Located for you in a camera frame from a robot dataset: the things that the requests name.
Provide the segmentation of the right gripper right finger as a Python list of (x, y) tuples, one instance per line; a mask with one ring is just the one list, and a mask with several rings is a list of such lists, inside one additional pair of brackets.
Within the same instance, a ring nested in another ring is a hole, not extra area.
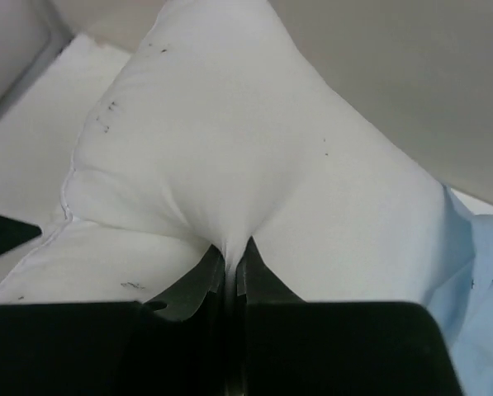
[(236, 299), (247, 304), (304, 303), (266, 266), (253, 238), (247, 242), (237, 266)]

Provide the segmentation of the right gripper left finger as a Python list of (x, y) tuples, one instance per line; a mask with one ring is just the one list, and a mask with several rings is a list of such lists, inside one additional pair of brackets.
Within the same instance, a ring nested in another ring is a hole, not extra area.
[(169, 322), (185, 322), (198, 314), (213, 319), (220, 312), (224, 281), (224, 258), (211, 246), (187, 274), (148, 300), (146, 307)]

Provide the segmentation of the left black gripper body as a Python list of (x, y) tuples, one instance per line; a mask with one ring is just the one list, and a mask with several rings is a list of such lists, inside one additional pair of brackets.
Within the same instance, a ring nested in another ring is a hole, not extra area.
[(36, 224), (0, 215), (0, 256), (41, 236), (41, 228)]

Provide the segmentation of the white pillow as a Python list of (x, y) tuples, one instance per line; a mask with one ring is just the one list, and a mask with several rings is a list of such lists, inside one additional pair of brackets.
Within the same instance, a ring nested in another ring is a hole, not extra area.
[(307, 300), (423, 303), (460, 262), (444, 187), (331, 90), (265, 1), (172, 1), (89, 114), (65, 221), (0, 304), (140, 300), (253, 239)]

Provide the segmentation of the light blue pillowcase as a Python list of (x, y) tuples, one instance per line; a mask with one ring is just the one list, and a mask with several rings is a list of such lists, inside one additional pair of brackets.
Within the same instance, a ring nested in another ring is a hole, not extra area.
[(493, 395), (493, 214), (473, 214), (452, 192), (454, 235), (467, 259), (427, 306), (448, 347), (465, 395)]

